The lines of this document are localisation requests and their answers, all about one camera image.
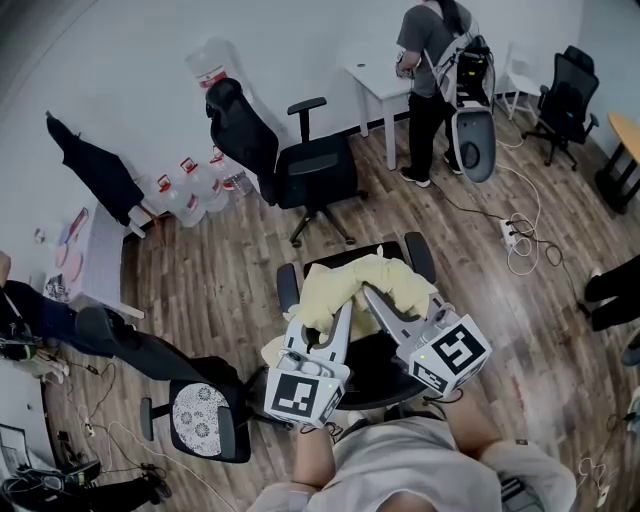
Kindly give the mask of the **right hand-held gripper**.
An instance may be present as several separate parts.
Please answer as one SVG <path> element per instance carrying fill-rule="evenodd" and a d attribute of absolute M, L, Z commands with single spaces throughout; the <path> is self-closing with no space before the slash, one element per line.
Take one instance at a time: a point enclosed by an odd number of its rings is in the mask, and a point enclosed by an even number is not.
<path fill-rule="evenodd" d="M 407 373 L 446 397 L 475 376 L 491 345 L 469 315 L 460 316 L 439 293 L 429 297 L 426 318 L 399 311 L 378 288 L 365 283 L 364 298 L 380 327 L 398 344 Z"/>

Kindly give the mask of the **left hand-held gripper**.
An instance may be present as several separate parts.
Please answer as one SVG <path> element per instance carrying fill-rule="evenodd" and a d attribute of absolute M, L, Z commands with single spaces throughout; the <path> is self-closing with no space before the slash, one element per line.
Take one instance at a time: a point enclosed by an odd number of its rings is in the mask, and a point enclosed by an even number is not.
<path fill-rule="evenodd" d="M 346 395 L 351 370 L 344 365 L 350 342 L 353 301 L 334 315 L 328 337 L 328 360 L 313 357 L 321 349 L 321 333 L 307 327 L 298 315 L 288 324 L 285 347 L 276 367 L 267 373 L 264 411 L 304 426 L 322 428 Z"/>

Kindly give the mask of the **pale yellow clothes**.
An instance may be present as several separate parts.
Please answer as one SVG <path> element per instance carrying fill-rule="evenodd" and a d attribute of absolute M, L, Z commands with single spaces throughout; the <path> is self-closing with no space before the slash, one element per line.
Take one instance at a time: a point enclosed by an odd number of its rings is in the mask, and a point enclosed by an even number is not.
<path fill-rule="evenodd" d="M 396 310 L 410 317 L 425 319 L 430 299 L 437 293 L 435 285 L 397 258 L 386 258 L 381 252 L 367 254 L 337 268 L 316 263 L 310 267 L 300 297 L 284 307 L 289 323 L 299 320 L 306 328 L 319 333 L 319 342 L 329 340 L 334 317 L 350 303 L 350 343 L 380 330 L 363 286 L 369 284 L 391 299 Z"/>

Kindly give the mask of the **black wide-back office chair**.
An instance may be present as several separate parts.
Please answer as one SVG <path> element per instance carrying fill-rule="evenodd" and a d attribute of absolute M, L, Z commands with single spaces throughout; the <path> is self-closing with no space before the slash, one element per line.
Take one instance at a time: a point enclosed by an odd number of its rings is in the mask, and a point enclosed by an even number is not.
<path fill-rule="evenodd" d="M 431 284 L 435 284 L 434 260 L 423 235 L 409 232 L 404 235 L 404 242 L 405 250 L 395 241 L 384 242 L 321 258 L 316 263 L 330 269 L 339 268 L 381 249 L 385 257 L 399 259 Z M 407 375 L 401 367 L 396 357 L 395 342 L 380 328 L 376 328 L 373 334 L 350 343 L 346 365 L 352 375 L 346 386 L 345 396 L 337 406 L 342 411 L 391 406 L 425 390 L 424 385 Z"/>

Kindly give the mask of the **person's right forearm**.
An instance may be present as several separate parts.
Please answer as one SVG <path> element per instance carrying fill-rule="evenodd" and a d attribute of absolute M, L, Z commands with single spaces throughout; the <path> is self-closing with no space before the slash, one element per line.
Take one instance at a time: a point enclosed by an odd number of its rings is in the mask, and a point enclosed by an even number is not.
<path fill-rule="evenodd" d="M 487 449 L 502 440 L 496 425 L 471 394 L 464 392 L 458 400 L 444 403 L 441 408 L 463 454 L 479 460 Z"/>

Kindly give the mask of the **person's left forearm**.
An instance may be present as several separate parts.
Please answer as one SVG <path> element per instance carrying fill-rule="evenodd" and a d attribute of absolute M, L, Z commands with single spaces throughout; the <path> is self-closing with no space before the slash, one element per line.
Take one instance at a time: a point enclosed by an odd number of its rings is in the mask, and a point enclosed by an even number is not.
<path fill-rule="evenodd" d="M 333 440 L 327 428 L 296 434 L 292 481 L 315 489 L 324 488 L 335 476 Z"/>

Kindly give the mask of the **black cushioned office chair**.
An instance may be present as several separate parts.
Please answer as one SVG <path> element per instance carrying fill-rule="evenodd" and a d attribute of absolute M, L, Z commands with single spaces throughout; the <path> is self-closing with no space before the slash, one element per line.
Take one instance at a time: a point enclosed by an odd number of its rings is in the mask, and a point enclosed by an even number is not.
<path fill-rule="evenodd" d="M 264 386 L 265 367 L 259 368 L 244 382 L 226 360 L 218 356 L 189 358 L 165 340 L 135 330 L 118 313 L 103 307 L 82 309 L 76 317 L 76 329 L 99 349 L 111 353 L 146 377 L 169 383 L 167 404 L 155 406 L 151 398 L 141 399 L 140 424 L 143 436 L 148 441 L 154 439 L 154 420 L 167 416 L 172 444 L 179 451 L 203 459 L 242 464 L 251 458 L 250 422 L 262 422 L 285 431 L 293 428 L 291 423 L 269 417 L 254 407 L 254 388 Z M 193 383 L 216 388 L 228 402 L 227 407 L 218 408 L 220 455 L 196 455 L 179 440 L 174 430 L 173 401 L 182 388 Z"/>

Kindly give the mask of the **white patterned seat cushion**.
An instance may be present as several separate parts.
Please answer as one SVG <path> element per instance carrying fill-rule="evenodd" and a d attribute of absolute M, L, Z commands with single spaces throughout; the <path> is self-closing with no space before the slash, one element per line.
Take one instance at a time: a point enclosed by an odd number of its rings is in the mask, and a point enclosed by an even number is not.
<path fill-rule="evenodd" d="M 218 408 L 227 407 L 216 388 L 193 383 L 182 388 L 173 401 L 172 419 L 179 440 L 198 456 L 220 455 Z"/>

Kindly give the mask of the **pack of small water bottles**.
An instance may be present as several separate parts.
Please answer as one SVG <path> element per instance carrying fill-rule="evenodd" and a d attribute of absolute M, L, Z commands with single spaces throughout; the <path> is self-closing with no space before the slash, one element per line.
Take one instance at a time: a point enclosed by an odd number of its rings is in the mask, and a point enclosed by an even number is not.
<path fill-rule="evenodd" d="M 254 186 L 244 171 L 233 171 L 224 179 L 223 185 L 227 190 L 236 192 L 242 197 L 254 191 Z"/>

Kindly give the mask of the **wooden coat rack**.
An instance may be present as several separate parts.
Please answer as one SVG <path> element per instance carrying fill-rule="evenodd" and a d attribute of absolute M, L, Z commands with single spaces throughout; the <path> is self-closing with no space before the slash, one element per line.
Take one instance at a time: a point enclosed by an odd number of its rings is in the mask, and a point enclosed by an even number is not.
<path fill-rule="evenodd" d="M 149 200 L 144 199 L 139 204 L 139 208 L 151 219 L 155 234 L 159 239 L 162 247 L 166 246 L 166 235 L 164 230 L 164 222 L 173 216 L 167 210 L 162 211 L 160 207 L 153 205 Z"/>

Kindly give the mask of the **white table with grey side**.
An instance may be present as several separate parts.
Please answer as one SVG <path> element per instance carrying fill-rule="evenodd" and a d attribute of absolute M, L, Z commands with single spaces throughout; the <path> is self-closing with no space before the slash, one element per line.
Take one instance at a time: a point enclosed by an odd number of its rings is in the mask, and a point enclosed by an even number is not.
<path fill-rule="evenodd" d="M 46 281 L 55 275 L 62 274 L 69 290 L 69 302 L 64 303 L 78 310 L 89 304 L 103 305 L 120 314 L 142 320 L 145 314 L 127 305 L 121 295 L 121 263 L 125 228 L 120 225 L 107 210 L 97 201 L 90 203 L 89 219 L 78 235 L 70 242 L 66 241 L 69 226 L 63 225 L 58 235 L 53 238 L 53 262 L 46 273 Z M 55 265 L 56 248 L 62 243 L 69 246 L 69 254 L 62 268 Z M 84 263 L 80 277 L 74 283 L 65 278 L 65 265 L 68 257 L 81 251 Z"/>

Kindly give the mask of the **small white table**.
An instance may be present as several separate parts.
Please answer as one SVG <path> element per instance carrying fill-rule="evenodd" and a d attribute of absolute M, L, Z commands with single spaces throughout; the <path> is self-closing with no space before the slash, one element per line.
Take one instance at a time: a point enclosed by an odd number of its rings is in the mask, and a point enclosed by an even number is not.
<path fill-rule="evenodd" d="M 409 79 L 396 75 L 397 53 L 393 45 L 358 44 L 348 48 L 342 59 L 344 70 L 354 80 L 360 135 L 363 138 L 369 135 L 368 99 L 374 99 L 381 109 L 386 165 L 390 171 L 397 167 L 396 115 L 400 114 L 400 101 L 407 103 L 411 88 Z"/>

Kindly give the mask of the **pink flat box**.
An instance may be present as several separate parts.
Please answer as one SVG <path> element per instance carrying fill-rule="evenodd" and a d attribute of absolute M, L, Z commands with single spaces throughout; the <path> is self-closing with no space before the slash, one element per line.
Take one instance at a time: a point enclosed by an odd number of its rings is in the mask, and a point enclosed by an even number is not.
<path fill-rule="evenodd" d="M 69 226 L 67 238 L 66 238 L 67 242 L 70 242 L 72 239 L 74 239 L 78 235 L 78 233 L 80 232 L 84 224 L 88 221 L 89 214 L 90 212 L 86 207 L 83 207 L 81 209 L 81 211 L 79 212 L 75 220 Z"/>

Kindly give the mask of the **black hanging coat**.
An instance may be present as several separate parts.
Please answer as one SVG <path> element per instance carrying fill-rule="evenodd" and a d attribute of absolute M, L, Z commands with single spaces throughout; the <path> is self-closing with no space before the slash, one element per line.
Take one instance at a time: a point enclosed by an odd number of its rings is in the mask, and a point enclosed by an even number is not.
<path fill-rule="evenodd" d="M 119 224 L 128 227 L 130 211 L 141 204 L 144 193 L 120 157 L 82 140 L 49 111 L 46 126 L 63 152 L 62 163 L 80 178 Z"/>

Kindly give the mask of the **white water dispenser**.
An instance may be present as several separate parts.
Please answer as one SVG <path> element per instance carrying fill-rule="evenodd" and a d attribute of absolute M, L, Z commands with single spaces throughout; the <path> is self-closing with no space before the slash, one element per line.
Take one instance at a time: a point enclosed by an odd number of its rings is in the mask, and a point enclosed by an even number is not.
<path fill-rule="evenodd" d="M 241 84 L 249 104 L 257 107 L 254 90 L 242 67 L 239 53 L 229 40 L 211 37 L 190 53 L 185 63 L 203 92 L 223 78 L 233 78 Z"/>

